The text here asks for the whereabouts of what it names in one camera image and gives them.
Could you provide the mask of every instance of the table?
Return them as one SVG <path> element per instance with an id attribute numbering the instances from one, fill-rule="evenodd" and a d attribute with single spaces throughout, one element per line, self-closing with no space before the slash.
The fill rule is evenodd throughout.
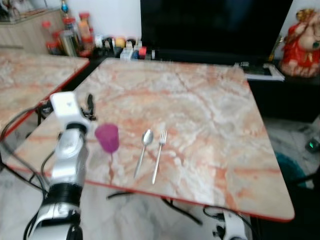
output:
<path id="1" fill-rule="evenodd" d="M 290 221 L 294 208 L 244 73 L 219 65 L 105 60 L 75 90 L 82 105 L 94 95 L 97 123 L 119 127 L 120 147 L 105 153 L 90 132 L 88 184 L 218 205 L 276 221 Z M 151 128 L 134 179 L 142 133 Z M 155 185 L 158 139 L 167 130 Z M 16 153 L 40 170 L 61 131 L 51 114 Z M 46 165 L 49 173 L 55 161 Z M 16 161 L 8 164 L 24 170 Z"/>
<path id="2" fill-rule="evenodd" d="M 86 58 L 0 50 L 0 128 L 22 110 L 60 91 L 88 64 Z M 28 116 L 14 124 L 7 135 Z"/>

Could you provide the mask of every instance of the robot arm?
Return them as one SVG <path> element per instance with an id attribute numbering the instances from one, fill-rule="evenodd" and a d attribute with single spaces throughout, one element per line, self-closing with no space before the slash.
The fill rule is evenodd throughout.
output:
<path id="1" fill-rule="evenodd" d="M 28 240 L 82 240 L 80 198 L 85 183 L 86 134 L 90 121 L 84 117 L 73 92 L 51 95 L 51 104 L 64 131 L 55 148 L 49 191 Z"/>

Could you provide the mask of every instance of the red statue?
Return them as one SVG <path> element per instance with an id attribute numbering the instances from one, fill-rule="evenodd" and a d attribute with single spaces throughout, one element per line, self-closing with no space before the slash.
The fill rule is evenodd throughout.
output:
<path id="1" fill-rule="evenodd" d="M 310 78 L 320 70 L 320 12 L 297 12 L 299 23 L 290 27 L 285 38 L 281 70 L 290 76 Z"/>

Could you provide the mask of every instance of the red table edge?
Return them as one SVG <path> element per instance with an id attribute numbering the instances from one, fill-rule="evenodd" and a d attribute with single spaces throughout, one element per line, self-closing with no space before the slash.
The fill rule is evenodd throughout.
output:
<path id="1" fill-rule="evenodd" d="M 21 171 L 21 172 L 24 172 L 24 173 L 31 173 L 31 171 L 29 169 L 26 169 L 26 168 L 23 168 L 23 167 L 12 166 L 10 164 L 8 164 L 8 166 L 10 168 L 12 168 L 13 170 L 16 170 L 16 171 Z M 126 188 L 126 187 L 122 187 L 122 186 L 109 185 L 109 184 L 95 182 L 95 181 L 91 181 L 91 180 L 85 180 L 85 182 L 87 184 L 90 184 L 90 185 L 93 185 L 93 186 L 107 187 L 107 188 L 111 188 L 111 189 L 121 190 L 121 191 L 124 191 L 124 192 L 148 195 L 148 196 L 161 198 L 161 199 L 172 199 L 174 201 L 186 203 L 186 204 L 189 204 L 189 205 L 197 205 L 197 206 L 202 206 L 202 207 L 207 207 L 208 206 L 208 207 L 210 207 L 210 205 L 205 205 L 205 204 L 201 204 L 201 203 L 198 203 L 198 202 L 188 201 L 188 200 L 180 199 L 180 198 L 176 198 L 176 197 L 155 194 L 155 193 L 152 193 L 152 192 L 145 192 L 145 191 L 140 191 L 140 190 L 132 190 L 130 188 Z M 251 213 L 251 212 L 247 212 L 247 211 L 239 211 L 237 209 L 232 209 L 232 208 L 229 208 L 229 207 L 224 207 L 224 208 L 230 209 L 230 210 L 232 210 L 232 211 L 234 211 L 236 213 L 248 215 L 250 217 L 254 217 L 254 218 L 258 218 L 258 219 L 262 219 L 262 220 L 267 220 L 267 221 L 278 222 L 278 223 L 288 223 L 288 222 L 292 221 L 296 216 L 296 212 L 295 211 L 294 211 L 294 214 L 293 214 L 292 218 L 283 219 L 283 218 L 275 218 L 275 217 L 270 217 L 270 216 L 258 215 L 256 213 Z"/>
<path id="2" fill-rule="evenodd" d="M 54 94 L 54 93 L 60 91 L 64 86 L 66 86 L 69 82 L 71 82 L 78 74 L 80 74 L 89 64 L 90 64 L 90 61 L 89 61 L 89 59 L 87 59 L 87 62 L 81 68 L 79 68 L 76 72 L 74 72 L 66 81 L 64 81 L 63 83 L 58 85 L 53 91 L 51 91 L 47 96 L 45 96 L 36 106 L 40 107 L 44 101 L 47 101 L 50 98 L 51 94 Z M 35 110 L 32 110 L 32 111 L 26 113 L 19 120 L 17 120 L 16 123 L 14 123 L 12 125 L 12 127 L 10 127 L 6 131 L 5 137 L 8 137 L 15 129 L 17 129 L 17 127 L 19 127 L 20 124 L 22 124 L 28 117 L 30 117 L 31 114 L 34 113 L 34 111 Z"/>

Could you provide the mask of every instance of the purple cup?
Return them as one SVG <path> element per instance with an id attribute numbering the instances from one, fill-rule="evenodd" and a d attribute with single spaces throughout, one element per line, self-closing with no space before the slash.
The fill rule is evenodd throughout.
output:
<path id="1" fill-rule="evenodd" d="M 114 153 L 119 148 L 119 130 L 112 123 L 100 125 L 94 132 L 103 150 L 107 153 Z"/>

